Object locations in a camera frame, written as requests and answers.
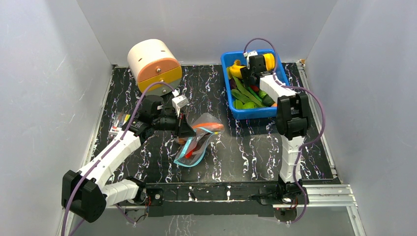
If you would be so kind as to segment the clear zip top bag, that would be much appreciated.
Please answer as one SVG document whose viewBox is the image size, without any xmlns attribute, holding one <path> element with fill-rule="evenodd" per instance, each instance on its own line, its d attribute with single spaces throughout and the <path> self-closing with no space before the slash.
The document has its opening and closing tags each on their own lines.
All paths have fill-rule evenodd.
<svg viewBox="0 0 417 236">
<path fill-rule="evenodd" d="M 221 123 L 221 121 L 211 115 L 210 113 L 203 113 L 198 119 L 196 119 L 191 126 L 194 126 L 196 124 L 200 123 L 206 123 L 206 122 L 217 122 Z M 220 134 L 224 132 L 224 130 L 221 131 L 215 131 L 215 130 L 208 130 L 206 128 L 196 128 L 194 131 L 196 132 L 195 137 L 190 138 L 184 138 L 186 139 L 185 144 L 180 145 L 181 148 L 178 151 L 174 163 L 183 166 L 183 167 L 194 167 L 197 164 L 200 163 L 200 161 L 204 158 L 206 149 L 208 145 Z M 202 155 L 199 158 L 193 158 L 193 159 L 186 159 L 185 155 L 190 152 L 195 146 L 202 148 Z"/>
</svg>

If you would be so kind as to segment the red chili pepper toy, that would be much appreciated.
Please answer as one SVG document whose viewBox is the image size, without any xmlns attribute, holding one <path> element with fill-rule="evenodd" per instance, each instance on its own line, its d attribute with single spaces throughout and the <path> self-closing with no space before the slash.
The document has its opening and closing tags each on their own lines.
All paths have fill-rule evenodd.
<svg viewBox="0 0 417 236">
<path fill-rule="evenodd" d="M 186 159 L 199 158 L 202 155 L 202 148 L 195 146 L 190 152 L 185 155 Z"/>
</svg>

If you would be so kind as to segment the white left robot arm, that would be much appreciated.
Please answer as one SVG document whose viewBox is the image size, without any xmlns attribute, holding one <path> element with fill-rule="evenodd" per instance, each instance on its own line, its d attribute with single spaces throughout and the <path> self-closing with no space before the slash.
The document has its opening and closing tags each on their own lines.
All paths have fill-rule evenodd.
<svg viewBox="0 0 417 236">
<path fill-rule="evenodd" d="M 162 97 L 147 95 L 140 99 L 134 115 L 92 161 L 78 171 L 69 170 L 62 179 L 61 205 L 92 223 L 105 208 L 129 201 L 142 205 L 147 199 L 146 183 L 134 177 L 108 184 L 114 171 L 155 131 L 172 131 L 176 138 L 194 137 L 182 108 L 189 103 L 185 95 L 176 95 L 171 106 Z"/>
</svg>

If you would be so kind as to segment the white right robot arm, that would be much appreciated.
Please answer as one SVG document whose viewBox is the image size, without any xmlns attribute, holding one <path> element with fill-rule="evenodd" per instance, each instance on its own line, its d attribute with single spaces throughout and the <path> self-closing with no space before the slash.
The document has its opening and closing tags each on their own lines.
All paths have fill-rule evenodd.
<svg viewBox="0 0 417 236">
<path fill-rule="evenodd" d="M 241 70 L 248 82 L 258 82 L 260 90 L 277 103 L 275 124 L 282 138 L 282 165 L 280 181 L 284 184 L 301 180 L 298 154 L 311 125 L 309 99 L 278 81 L 273 54 L 259 55 L 256 51 L 243 54 L 246 67 Z"/>
</svg>

